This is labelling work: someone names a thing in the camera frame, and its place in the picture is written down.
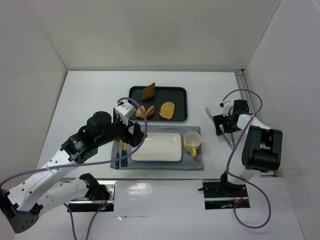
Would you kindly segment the brown chocolate croissant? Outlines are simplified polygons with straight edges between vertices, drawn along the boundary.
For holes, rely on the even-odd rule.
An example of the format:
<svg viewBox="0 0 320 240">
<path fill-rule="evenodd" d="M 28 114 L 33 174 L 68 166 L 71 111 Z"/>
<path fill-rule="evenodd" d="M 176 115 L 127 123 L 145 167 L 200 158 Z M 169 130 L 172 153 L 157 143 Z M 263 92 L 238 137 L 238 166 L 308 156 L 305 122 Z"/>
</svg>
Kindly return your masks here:
<svg viewBox="0 0 320 240">
<path fill-rule="evenodd" d="M 148 85 L 143 89 L 141 100 L 146 101 L 146 100 L 152 99 L 155 95 L 156 95 L 156 83 L 153 82 L 152 84 Z"/>
</svg>

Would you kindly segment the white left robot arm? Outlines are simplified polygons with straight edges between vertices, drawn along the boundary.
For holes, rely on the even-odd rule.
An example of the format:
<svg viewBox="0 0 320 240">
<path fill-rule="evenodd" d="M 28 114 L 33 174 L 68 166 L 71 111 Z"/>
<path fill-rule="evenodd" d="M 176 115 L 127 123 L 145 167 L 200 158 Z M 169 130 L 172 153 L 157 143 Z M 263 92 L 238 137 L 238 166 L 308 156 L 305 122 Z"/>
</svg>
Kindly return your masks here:
<svg viewBox="0 0 320 240">
<path fill-rule="evenodd" d="M 138 149 L 147 136 L 138 123 L 96 112 L 77 133 L 64 142 L 56 154 L 36 171 L 28 171 L 28 179 L 9 190 L 0 190 L 0 209 L 16 234 L 32 227 L 46 212 L 74 199 L 86 198 L 106 203 L 110 197 L 107 188 L 90 173 L 60 187 L 53 186 L 66 174 L 98 153 L 98 148 L 121 140 Z"/>
</svg>

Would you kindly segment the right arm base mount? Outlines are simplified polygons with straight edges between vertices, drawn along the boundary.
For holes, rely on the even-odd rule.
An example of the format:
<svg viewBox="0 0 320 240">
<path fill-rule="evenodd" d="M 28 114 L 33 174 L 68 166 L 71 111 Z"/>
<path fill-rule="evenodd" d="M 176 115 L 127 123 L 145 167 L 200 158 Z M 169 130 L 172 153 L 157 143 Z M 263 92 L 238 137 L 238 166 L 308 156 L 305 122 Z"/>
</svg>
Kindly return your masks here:
<svg viewBox="0 0 320 240">
<path fill-rule="evenodd" d="M 222 187 L 218 181 L 205 181 L 198 189 L 203 193 L 206 210 L 224 210 L 237 208 L 250 208 L 250 201 L 245 185 L 235 187 Z"/>
</svg>

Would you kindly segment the silver metal tongs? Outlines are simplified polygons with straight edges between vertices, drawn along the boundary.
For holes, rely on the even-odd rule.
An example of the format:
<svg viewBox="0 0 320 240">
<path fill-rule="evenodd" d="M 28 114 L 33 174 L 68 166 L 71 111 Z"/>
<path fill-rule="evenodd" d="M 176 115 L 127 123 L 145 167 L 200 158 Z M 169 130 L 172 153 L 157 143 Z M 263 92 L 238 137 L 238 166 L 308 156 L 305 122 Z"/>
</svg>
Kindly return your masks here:
<svg viewBox="0 0 320 240">
<path fill-rule="evenodd" d="M 208 107 L 205 108 L 205 112 L 208 115 L 208 117 L 210 118 L 210 120 L 214 123 L 213 116 L 211 115 L 210 110 L 208 109 Z M 226 144 L 228 145 L 228 147 L 232 150 L 234 148 L 234 146 L 231 144 L 231 142 L 228 140 L 228 138 L 225 136 L 225 134 L 222 133 L 221 136 L 224 139 L 224 141 L 226 142 Z"/>
</svg>

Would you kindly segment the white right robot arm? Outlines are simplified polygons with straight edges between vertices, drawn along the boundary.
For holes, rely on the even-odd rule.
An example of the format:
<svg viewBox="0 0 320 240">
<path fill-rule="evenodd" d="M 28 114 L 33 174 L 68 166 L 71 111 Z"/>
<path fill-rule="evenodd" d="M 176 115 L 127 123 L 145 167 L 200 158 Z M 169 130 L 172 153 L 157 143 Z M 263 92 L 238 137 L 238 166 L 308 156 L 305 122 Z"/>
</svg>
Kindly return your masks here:
<svg viewBox="0 0 320 240">
<path fill-rule="evenodd" d="M 217 136 L 234 150 L 228 171 L 220 177 L 221 188 L 236 188 L 260 173 L 279 169 L 283 133 L 250 114 L 246 100 L 223 101 L 222 113 L 212 117 Z"/>
</svg>

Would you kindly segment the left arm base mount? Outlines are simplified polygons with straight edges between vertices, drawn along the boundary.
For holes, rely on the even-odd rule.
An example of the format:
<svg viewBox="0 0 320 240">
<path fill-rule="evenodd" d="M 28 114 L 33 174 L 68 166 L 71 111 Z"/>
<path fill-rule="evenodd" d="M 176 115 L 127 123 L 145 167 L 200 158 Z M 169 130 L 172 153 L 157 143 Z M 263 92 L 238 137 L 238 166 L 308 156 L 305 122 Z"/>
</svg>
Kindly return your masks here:
<svg viewBox="0 0 320 240">
<path fill-rule="evenodd" d="M 114 211 L 116 182 L 99 180 L 99 190 L 90 191 L 84 197 L 76 198 L 67 203 L 72 213 L 93 213 L 101 208 L 101 212 Z"/>
</svg>

